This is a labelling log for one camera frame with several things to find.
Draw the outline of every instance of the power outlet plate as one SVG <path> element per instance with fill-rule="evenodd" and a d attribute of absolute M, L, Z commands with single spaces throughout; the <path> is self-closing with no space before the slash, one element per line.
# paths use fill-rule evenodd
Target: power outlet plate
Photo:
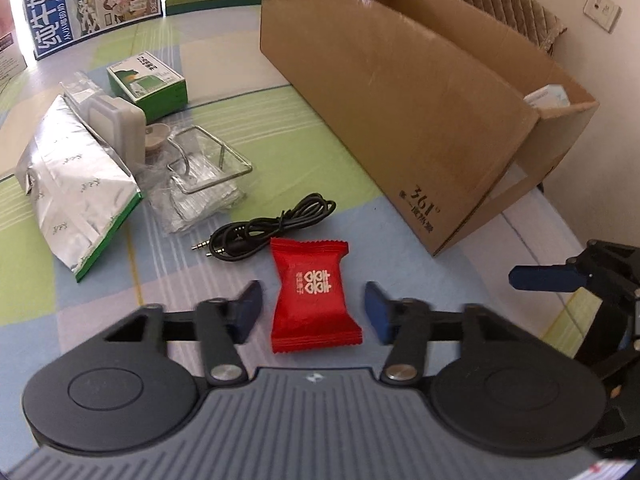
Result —
<path fill-rule="evenodd" d="M 587 0 L 584 13 L 610 34 L 622 9 L 612 0 Z"/>

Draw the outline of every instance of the white logo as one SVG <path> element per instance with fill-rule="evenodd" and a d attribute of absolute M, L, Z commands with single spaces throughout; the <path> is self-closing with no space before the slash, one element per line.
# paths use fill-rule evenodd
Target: white logo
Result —
<path fill-rule="evenodd" d="M 329 278 L 331 275 L 326 270 L 310 270 L 305 273 L 305 285 L 304 290 L 307 294 L 322 294 L 324 292 L 329 292 L 331 290 L 331 285 L 329 284 Z M 302 273 L 299 272 L 296 276 L 296 286 L 299 294 L 302 294 L 300 290 L 300 285 L 302 280 L 298 280 L 298 278 L 302 278 Z"/>
<path fill-rule="evenodd" d="M 306 380 L 313 384 L 319 383 L 320 381 L 322 381 L 322 379 L 324 379 L 324 375 L 319 374 L 318 372 L 313 372 L 312 374 L 306 376 Z"/>

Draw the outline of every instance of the brown quilted cushion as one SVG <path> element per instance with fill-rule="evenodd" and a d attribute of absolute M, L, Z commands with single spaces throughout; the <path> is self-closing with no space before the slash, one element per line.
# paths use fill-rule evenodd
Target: brown quilted cushion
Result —
<path fill-rule="evenodd" d="M 536 0 L 465 0 L 549 52 L 566 27 Z"/>

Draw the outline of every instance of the green and white box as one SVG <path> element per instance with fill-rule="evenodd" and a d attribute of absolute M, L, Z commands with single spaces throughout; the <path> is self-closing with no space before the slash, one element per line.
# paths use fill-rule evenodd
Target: green and white box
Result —
<path fill-rule="evenodd" d="M 156 56 L 143 52 L 108 67 L 111 89 L 142 108 L 146 122 L 181 110 L 187 105 L 187 82 Z"/>

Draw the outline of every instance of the yellow stripe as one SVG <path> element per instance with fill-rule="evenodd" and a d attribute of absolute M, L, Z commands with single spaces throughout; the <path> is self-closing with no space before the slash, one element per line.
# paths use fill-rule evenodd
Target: yellow stripe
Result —
<path fill-rule="evenodd" d="M 138 266 L 136 265 L 136 250 L 133 247 L 133 240 L 131 239 L 129 224 L 125 223 L 122 227 L 124 229 L 124 237 L 127 242 L 127 256 L 129 257 L 129 265 L 131 266 L 131 277 L 133 279 L 133 286 L 136 289 L 136 299 L 138 300 L 138 305 L 142 306 L 145 304 L 145 300 L 142 298 L 142 287 L 140 286 Z"/>

